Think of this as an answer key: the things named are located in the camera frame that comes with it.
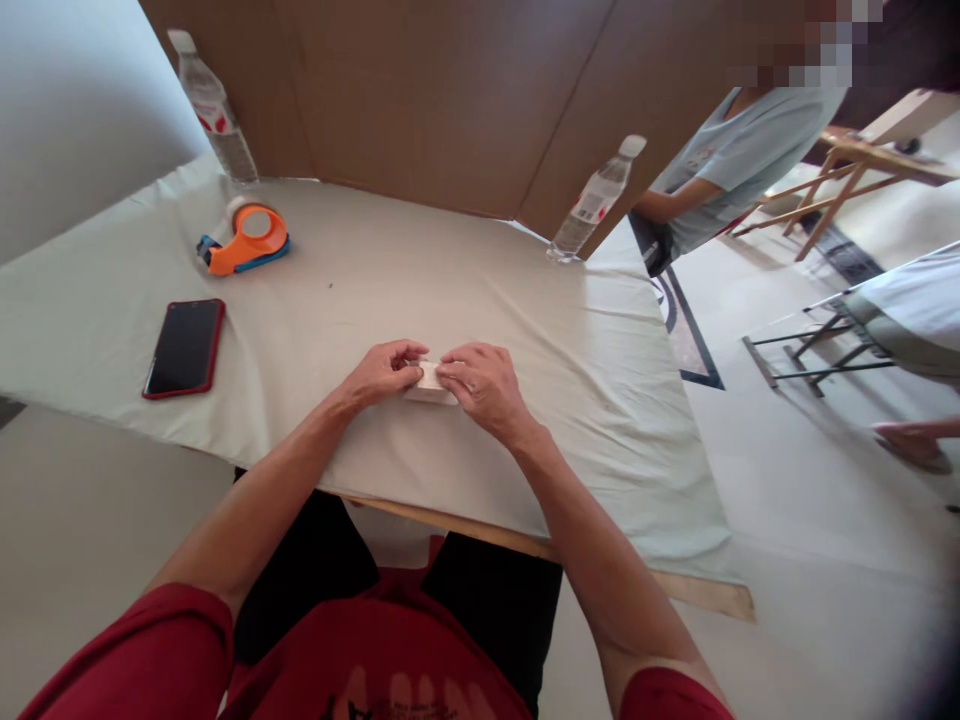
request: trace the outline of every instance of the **black pants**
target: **black pants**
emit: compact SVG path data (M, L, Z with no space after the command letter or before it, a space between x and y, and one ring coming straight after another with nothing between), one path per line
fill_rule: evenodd
M237 468L239 480L244 471ZM490 657L537 717L563 569L450 533L422 589ZM240 609L237 662L255 665L324 600L353 597L379 580L343 501L314 491Z

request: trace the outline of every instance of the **light blue shirt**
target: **light blue shirt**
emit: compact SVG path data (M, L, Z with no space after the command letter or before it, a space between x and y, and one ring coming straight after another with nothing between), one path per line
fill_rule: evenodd
M836 114L846 88L774 88L729 120L734 88L651 190L670 193L694 177L725 190L670 223L673 256L699 247L747 212L800 162Z

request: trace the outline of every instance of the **plastic water bottle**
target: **plastic water bottle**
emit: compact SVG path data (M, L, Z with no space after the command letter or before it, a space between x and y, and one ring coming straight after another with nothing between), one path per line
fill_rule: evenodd
M617 154L590 177L577 198L577 204L573 206L557 236L550 243L548 258L559 263L568 263L577 257L580 248L596 230L597 225L620 199L630 177L633 159L646 144L646 138L640 135L627 135Z
M230 178L240 185L258 180L257 166L250 148L227 103L223 83L197 54L197 46L184 30L169 30L167 35L180 56L180 84L207 133L207 139Z

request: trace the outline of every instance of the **bottle label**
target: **bottle label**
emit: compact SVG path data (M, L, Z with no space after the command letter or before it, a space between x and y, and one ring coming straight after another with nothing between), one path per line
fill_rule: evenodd
M229 135L236 132L237 126L230 115L226 103L194 102L193 110L203 129L213 135Z
M570 214L578 220L583 220L591 225L598 225L607 216L616 201L617 198L615 197L599 195L589 189L584 190Z

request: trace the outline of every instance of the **smartphone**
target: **smartphone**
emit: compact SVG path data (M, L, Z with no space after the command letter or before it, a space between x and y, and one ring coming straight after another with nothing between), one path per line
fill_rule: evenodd
M218 299L167 305L143 397L160 400L210 389L225 309Z

